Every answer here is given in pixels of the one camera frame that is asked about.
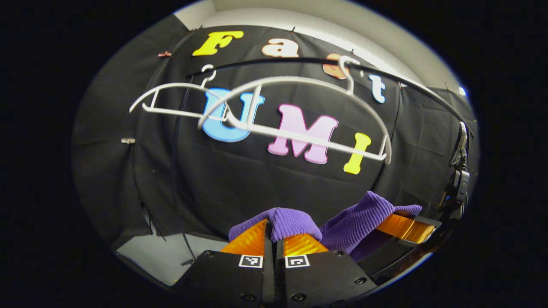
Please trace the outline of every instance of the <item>hanger hook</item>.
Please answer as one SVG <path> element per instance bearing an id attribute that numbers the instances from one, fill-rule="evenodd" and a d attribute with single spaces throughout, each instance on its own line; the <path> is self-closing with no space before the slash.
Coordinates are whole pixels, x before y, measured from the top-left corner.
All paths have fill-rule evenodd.
<path id="1" fill-rule="evenodd" d="M 349 56 L 346 56 L 346 55 L 343 55 L 339 58 L 339 67 L 341 68 L 342 73 L 344 74 L 344 76 L 346 76 L 346 79 L 348 80 L 347 91 L 348 91 L 349 94 L 353 94 L 354 93 L 354 78 L 352 78 L 352 76 L 350 76 L 350 74 L 345 69 L 346 68 L 345 63 L 347 63 L 347 62 L 354 63 L 354 64 L 359 64 L 359 61 L 354 59 L 354 58 L 351 58 Z"/>
<path id="2" fill-rule="evenodd" d="M 204 67 L 202 68 L 202 72 L 205 72 L 206 70 L 208 69 L 212 69 L 214 66 L 212 64 L 206 64 L 204 65 Z M 204 79 L 204 81 L 202 81 L 202 85 L 200 87 L 204 87 L 206 85 L 206 82 L 208 81 L 212 81 L 213 78 L 215 78 L 215 75 L 217 75 L 217 70 L 214 70 L 213 71 L 213 75 L 207 77 L 206 79 Z"/>

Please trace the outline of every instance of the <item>blue letter u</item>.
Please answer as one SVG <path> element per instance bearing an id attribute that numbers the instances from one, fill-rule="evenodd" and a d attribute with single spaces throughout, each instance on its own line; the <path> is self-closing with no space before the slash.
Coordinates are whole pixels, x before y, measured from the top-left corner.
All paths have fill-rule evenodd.
<path id="1" fill-rule="evenodd" d="M 222 88 L 212 88 L 210 89 L 215 94 L 217 94 L 219 97 L 223 97 L 224 95 L 228 94 L 230 91 L 227 89 Z M 205 104 L 204 112 L 206 112 L 210 106 L 212 106 L 214 103 L 216 103 L 219 99 L 211 95 L 210 93 L 205 93 L 205 96 L 207 97 L 207 102 Z M 240 95 L 240 100 L 243 102 L 243 108 L 242 108 L 242 117 L 240 118 L 240 121 L 245 122 L 247 121 L 247 117 L 249 115 L 249 108 L 251 107 L 251 98 L 253 97 L 253 93 L 243 93 Z M 262 95 L 259 95 L 259 101 L 257 102 L 257 105 L 255 105 L 255 110 L 253 110 L 252 116 L 253 119 L 251 122 L 255 121 L 255 114 L 257 112 L 257 108 L 259 105 L 263 104 L 265 102 L 265 98 Z M 210 116 L 213 117 L 219 117 L 221 118 L 223 116 L 223 113 L 225 111 L 225 105 L 222 104 L 219 107 L 217 107 Z M 239 129 L 236 127 L 227 127 L 225 126 L 220 120 L 215 119 L 207 119 L 204 121 L 204 124 L 202 126 L 204 132 L 208 134 L 211 138 L 219 141 L 224 142 L 238 142 L 242 141 L 249 135 L 248 130 Z"/>

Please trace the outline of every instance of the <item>grey floor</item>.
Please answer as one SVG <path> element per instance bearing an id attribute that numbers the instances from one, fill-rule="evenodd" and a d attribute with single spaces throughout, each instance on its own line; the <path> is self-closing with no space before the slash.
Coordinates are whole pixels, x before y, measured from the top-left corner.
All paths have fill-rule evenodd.
<path id="1" fill-rule="evenodd" d="M 152 226 L 153 235 L 136 236 L 118 249 L 118 253 L 132 260 L 152 277 L 168 286 L 175 284 L 190 265 L 182 266 L 181 263 L 190 260 L 192 255 L 186 246 L 182 234 L 162 237 L 156 236 L 156 230 Z M 214 241 L 193 235 L 186 235 L 194 255 L 199 255 L 204 250 L 219 251 L 228 242 Z"/>

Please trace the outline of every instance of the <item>foam letter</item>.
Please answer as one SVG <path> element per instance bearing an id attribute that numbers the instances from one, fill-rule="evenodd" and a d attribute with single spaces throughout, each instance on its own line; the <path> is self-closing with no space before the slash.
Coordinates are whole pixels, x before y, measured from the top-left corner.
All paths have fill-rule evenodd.
<path id="1" fill-rule="evenodd" d="M 356 133 L 354 138 L 356 138 L 356 146 L 354 147 L 356 150 L 365 152 L 367 146 L 371 144 L 371 138 L 368 135 Z M 362 158 L 363 156 L 360 154 L 352 154 L 352 156 L 350 156 L 350 160 L 344 165 L 344 172 L 358 174 L 361 170 L 359 165 L 362 163 Z"/>
<path id="2" fill-rule="evenodd" d="M 282 58 L 298 58 L 297 50 L 299 45 L 290 39 L 271 38 L 269 45 L 265 45 L 261 51 L 267 56 L 282 57 Z"/>
<path id="3" fill-rule="evenodd" d="M 227 89 L 221 89 L 221 88 L 212 88 L 210 89 L 215 94 L 217 94 L 219 97 L 223 97 L 230 91 Z M 204 112 L 206 112 L 210 106 L 212 106 L 214 103 L 216 103 L 219 99 L 211 95 L 210 93 L 205 94 L 207 97 L 207 102 L 205 104 Z M 249 108 L 251 107 L 251 98 L 253 97 L 253 93 L 243 93 L 240 95 L 240 100 L 243 102 L 243 109 L 242 109 L 242 116 L 240 117 L 240 121 L 245 122 L 247 121 L 247 117 L 251 116 L 252 122 L 255 121 L 255 114 L 257 112 L 257 108 L 259 105 L 263 104 L 265 102 L 265 98 L 262 95 L 259 95 L 259 101 L 257 102 L 257 105 L 255 106 L 255 110 L 252 111 L 252 114 L 249 114 Z M 221 118 L 225 112 L 225 105 L 222 104 L 219 107 L 217 107 L 210 116 L 213 117 L 219 117 Z M 211 138 L 218 140 L 218 141 L 224 141 L 224 142 L 238 142 L 242 141 L 249 135 L 248 130 L 239 129 L 236 127 L 227 127 L 225 126 L 220 120 L 216 119 L 207 119 L 204 121 L 204 124 L 202 126 L 204 132 L 210 136 Z"/>
<path id="4" fill-rule="evenodd" d="M 279 124 L 280 130 L 288 130 L 290 132 L 322 138 L 329 141 L 333 130 L 339 125 L 339 121 L 336 119 L 323 115 L 317 118 L 309 129 L 306 129 L 301 108 L 294 105 L 282 104 L 278 109 L 282 113 L 282 120 Z M 307 142 L 291 140 L 293 155 L 295 157 L 301 155 L 307 145 Z M 287 155 L 287 153 L 289 153 L 287 138 L 276 137 L 276 140 L 269 144 L 268 151 L 275 155 Z M 311 163 L 325 164 L 327 163 L 326 153 L 326 146 L 312 144 L 310 150 L 305 153 L 305 159 Z"/>
<path id="5" fill-rule="evenodd" d="M 337 60 L 338 61 L 340 58 L 341 58 L 340 54 L 328 54 L 326 59 L 327 60 Z M 346 79 L 346 76 L 344 76 L 344 73 L 341 70 L 339 65 L 324 64 L 323 65 L 323 71 L 326 74 L 328 74 L 330 76 L 333 76 L 335 78 Z M 345 71 L 350 74 L 349 69 L 345 68 Z"/>
<path id="6" fill-rule="evenodd" d="M 384 103 L 384 96 L 381 93 L 381 89 L 384 90 L 384 84 L 381 82 L 380 77 L 377 75 L 369 75 L 369 79 L 373 81 L 373 97 L 380 103 Z"/>
<path id="7" fill-rule="evenodd" d="M 211 32 L 208 34 L 209 37 L 199 49 L 194 50 L 192 53 L 193 56 L 197 55 L 214 55 L 217 53 L 217 45 L 219 48 L 226 47 L 231 41 L 232 38 L 241 38 L 243 36 L 243 31 L 221 31 L 221 32 Z"/>

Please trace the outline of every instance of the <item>white plastic hanger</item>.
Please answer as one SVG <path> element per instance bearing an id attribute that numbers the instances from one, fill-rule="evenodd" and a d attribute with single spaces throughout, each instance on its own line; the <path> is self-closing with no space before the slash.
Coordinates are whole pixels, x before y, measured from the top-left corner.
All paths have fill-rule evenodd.
<path id="1" fill-rule="evenodd" d="M 243 85 L 235 88 L 234 90 L 230 91 L 229 93 L 227 93 L 222 98 L 219 98 L 218 102 L 214 103 L 211 108 L 209 108 L 206 112 L 204 112 L 203 115 L 200 116 L 200 120 L 198 120 L 198 129 L 202 128 L 202 125 L 205 122 L 205 120 L 221 104 L 225 104 L 226 106 L 228 106 L 228 104 L 226 103 L 228 100 L 234 98 L 235 96 L 237 96 L 240 93 L 243 93 L 245 91 L 248 91 L 248 90 L 254 88 L 253 97 L 252 97 L 252 100 L 251 100 L 251 106 L 249 108 L 249 115 L 247 117 L 247 122 L 246 123 L 241 122 L 240 120 L 238 120 L 232 114 L 232 112 L 230 110 L 228 110 L 225 113 L 224 118 L 226 118 L 228 120 L 228 122 L 231 125 L 233 125 L 234 127 L 239 128 L 239 129 L 243 129 L 243 130 L 248 130 L 252 133 L 268 135 L 268 136 L 274 136 L 274 137 L 283 137 L 283 138 L 303 141 L 303 142 L 307 142 L 307 143 L 322 145 L 322 146 L 326 146 L 330 149 L 341 151 L 341 152 L 346 152 L 346 153 L 350 153 L 350 154 L 355 153 L 355 154 L 358 154 L 358 155 L 361 155 L 363 157 L 370 158 L 370 159 L 373 159 L 373 160 L 376 160 L 376 161 L 383 161 L 384 160 L 385 164 L 388 165 L 388 164 L 390 164 L 390 162 L 392 160 L 392 144 L 390 143 L 388 130 L 386 129 L 386 126 L 384 125 L 384 122 L 381 120 L 380 116 L 375 112 L 375 110 L 373 110 L 371 108 L 371 106 L 369 106 L 362 99 L 360 99 L 359 97 L 354 95 L 354 93 L 353 93 L 353 91 L 354 91 L 354 79 L 345 70 L 345 63 L 347 63 L 347 62 L 352 62 L 352 63 L 355 63 L 355 64 L 359 64 L 359 62 L 357 60 L 355 60 L 353 58 L 350 58 L 348 56 L 341 56 L 341 58 L 339 59 L 339 67 L 341 68 L 342 72 L 346 76 L 346 79 L 348 80 L 348 88 L 346 90 L 341 88 L 341 87 L 338 87 L 336 85 L 333 85 L 331 83 L 328 83 L 328 82 L 324 82 L 324 81 L 320 81 L 320 80 L 316 80 L 316 79 L 312 79 L 312 78 L 298 77 L 298 76 L 279 76 L 279 77 L 267 77 L 267 78 L 257 79 L 255 81 L 251 81 L 251 82 L 248 82 L 246 84 L 243 84 Z M 383 141 L 382 141 L 382 144 L 381 144 L 381 147 L 380 147 L 379 154 L 376 155 L 376 154 L 372 154 L 372 153 L 369 153 L 369 152 L 356 150 L 353 147 L 349 147 L 349 146 L 346 146 L 346 145 L 337 144 L 337 143 L 334 143 L 334 142 L 331 142 L 331 141 L 326 141 L 324 139 L 314 138 L 314 137 L 310 137 L 310 136 L 307 136 L 307 135 L 304 135 L 304 134 L 298 134 L 298 133 L 290 132 L 290 131 L 287 131 L 287 130 L 280 130 L 280 129 L 277 129 L 277 128 L 271 128 L 271 127 L 266 127 L 266 126 L 262 126 L 262 125 L 252 123 L 252 119 L 254 118 L 253 113 L 255 112 L 255 105 L 256 105 L 257 100 L 259 98 L 261 88 L 264 85 L 282 84 L 282 83 L 312 84 L 312 85 L 317 85 L 317 86 L 324 87 L 324 88 L 329 88 L 329 89 L 332 89 L 332 90 L 334 90 L 336 92 L 339 92 L 341 94 L 347 95 L 354 103 L 356 103 L 358 106 L 364 108 L 367 112 L 369 112 L 373 116 L 373 118 L 376 120 L 377 124 L 381 127 L 381 129 L 383 131 Z"/>
<path id="2" fill-rule="evenodd" d="M 207 69 L 212 69 L 212 68 L 213 68 L 213 65 L 211 65 L 211 64 L 204 65 L 204 67 L 202 68 L 202 72 L 206 71 Z M 213 74 L 211 76 L 207 77 L 206 79 L 204 79 L 202 81 L 201 85 L 195 85 L 193 83 L 186 83 L 186 82 L 174 82 L 174 83 L 161 84 L 157 87 L 154 87 L 154 88 L 148 90 L 147 92 L 145 92 L 137 100 L 135 100 L 135 102 L 133 102 L 133 104 L 129 108 L 129 113 L 131 113 L 133 111 L 133 109 L 137 106 L 137 104 L 140 103 L 145 97 L 147 97 L 150 94 L 154 93 L 154 97 L 152 98 L 152 103 L 150 104 L 150 107 L 148 107 L 147 105 L 145 105 L 143 103 L 142 108 L 145 111 L 152 112 L 152 113 L 163 113 L 163 114 L 166 114 L 166 115 L 176 115 L 176 116 L 183 116 L 183 117 L 201 118 L 203 116 L 203 114 L 201 114 L 201 113 L 180 111 L 180 110 L 172 110 L 172 109 L 165 109 L 165 108 L 156 108 L 156 107 L 154 107 L 154 104 L 156 103 L 156 97 L 158 97 L 158 92 L 162 89 L 166 89 L 166 88 L 191 88 L 191 89 L 207 92 L 207 93 L 213 95 L 214 97 L 220 99 L 220 97 L 217 93 L 215 93 L 215 92 L 211 91 L 210 89 L 204 87 L 206 85 L 206 82 L 211 81 L 211 80 L 213 80 L 213 78 L 215 78 L 215 75 L 217 75 L 217 71 L 213 71 Z M 232 114 L 232 111 L 230 110 L 230 107 L 226 102 L 225 102 L 225 105 L 226 105 L 225 115 L 227 113 Z M 225 121 L 227 121 L 227 118 L 226 118 L 225 115 L 223 115 L 222 118 L 214 117 L 214 116 L 210 116 L 209 118 L 217 120 L 217 121 L 225 122 Z"/>

